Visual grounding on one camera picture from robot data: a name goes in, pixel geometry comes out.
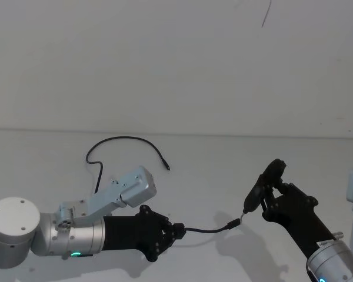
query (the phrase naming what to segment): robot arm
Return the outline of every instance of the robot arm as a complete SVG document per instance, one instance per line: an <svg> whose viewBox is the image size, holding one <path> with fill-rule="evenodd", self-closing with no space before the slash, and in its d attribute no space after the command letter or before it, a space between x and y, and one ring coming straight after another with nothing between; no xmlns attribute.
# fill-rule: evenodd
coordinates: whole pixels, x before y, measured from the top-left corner
<svg viewBox="0 0 353 282"><path fill-rule="evenodd" d="M318 201L293 184L282 182L285 168L286 164L279 159L267 167L245 199L244 213L261 205L266 221L278 223L288 231L308 259L306 267L311 281L353 282L352 252L314 213ZM274 197L274 189L281 196Z"/></svg>
<svg viewBox="0 0 353 282"><path fill-rule="evenodd" d="M56 213L40 213L28 200L0 200L0 268L21 264L31 249L38 256L93 256L102 250L137 249L149 261L186 233L183 224L140 206L135 216L106 216L119 207L136 207L155 196L144 167L128 173L90 199L64 202Z"/></svg>

